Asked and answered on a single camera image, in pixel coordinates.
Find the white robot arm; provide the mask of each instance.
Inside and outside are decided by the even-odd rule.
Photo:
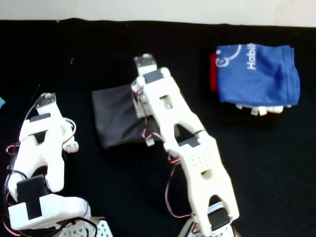
[[[203,236],[233,237],[230,224],[239,217],[239,211],[216,140],[208,135],[190,110],[167,68],[157,69],[149,54],[134,60],[139,74],[132,84],[137,116],[153,115],[160,127],[164,149],[180,160],[187,179],[194,222]],[[175,125],[189,131],[191,138],[178,143],[174,135]],[[146,143],[151,145],[153,140],[147,139]],[[210,204],[215,196],[219,202]]]
[[[64,233],[72,236],[73,232],[77,233],[73,236],[77,236],[82,232],[81,236],[88,237],[96,236],[96,224],[100,224],[106,226],[103,230],[107,228],[107,233],[111,233],[106,221],[91,218],[86,200],[55,194],[64,188],[62,150],[74,153],[79,149],[74,138],[76,124],[62,117],[55,93],[43,94],[32,108],[36,108],[39,115],[23,122],[20,148],[10,167],[12,174],[7,183],[8,192],[17,202],[8,208],[11,228],[21,231],[65,227],[55,236]],[[42,166],[47,166],[47,174],[32,177]],[[63,226],[62,222],[67,220],[73,220],[71,226]]]

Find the cyan object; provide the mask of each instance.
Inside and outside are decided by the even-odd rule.
[[[218,93],[221,102],[249,106],[296,105],[300,80],[294,49],[238,44],[216,48]]]
[[[4,104],[5,104],[5,101],[0,97],[0,109],[1,109],[2,105],[4,105]]]

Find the black cloth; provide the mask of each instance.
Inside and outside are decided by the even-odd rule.
[[[314,236],[316,233],[316,30],[162,22],[0,21],[1,180],[28,101],[55,91],[63,116],[77,124],[79,152],[65,165],[65,196],[84,197],[92,215],[105,216],[115,237],[176,237],[185,220],[164,203],[171,166],[160,144],[127,144],[103,151],[95,130],[91,91],[130,84],[133,57],[151,53],[170,69],[189,106],[217,139],[234,186],[244,237]],[[220,104],[209,92],[208,57],[216,45],[289,44],[301,79],[297,106],[281,115],[252,117]],[[189,213],[181,169],[170,203]]]
[[[147,118],[146,126],[144,119],[137,117],[129,84],[93,91],[92,105],[96,131],[104,149],[144,142],[141,134],[145,127],[146,135],[159,133],[159,126],[152,116]]]

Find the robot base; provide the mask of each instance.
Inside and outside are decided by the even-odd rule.
[[[91,217],[90,221],[98,227],[97,237],[113,237],[108,222],[103,217]],[[54,237],[93,237],[95,229],[84,221],[78,221],[75,225],[64,228]]]

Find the mounting hole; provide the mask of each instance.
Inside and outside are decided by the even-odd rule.
[[[203,171],[203,172],[201,172],[201,175],[202,175],[202,178],[204,180],[208,180],[208,179],[212,178],[212,170],[208,169],[206,171]]]

